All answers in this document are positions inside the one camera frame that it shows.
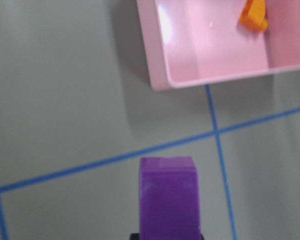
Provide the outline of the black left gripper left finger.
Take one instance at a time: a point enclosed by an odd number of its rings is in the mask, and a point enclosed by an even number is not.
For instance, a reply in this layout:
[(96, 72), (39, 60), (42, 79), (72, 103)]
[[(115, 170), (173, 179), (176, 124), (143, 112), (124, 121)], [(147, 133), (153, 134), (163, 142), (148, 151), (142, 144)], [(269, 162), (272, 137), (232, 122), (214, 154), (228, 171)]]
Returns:
[(131, 233), (129, 236), (129, 240), (139, 240), (140, 234), (139, 233)]

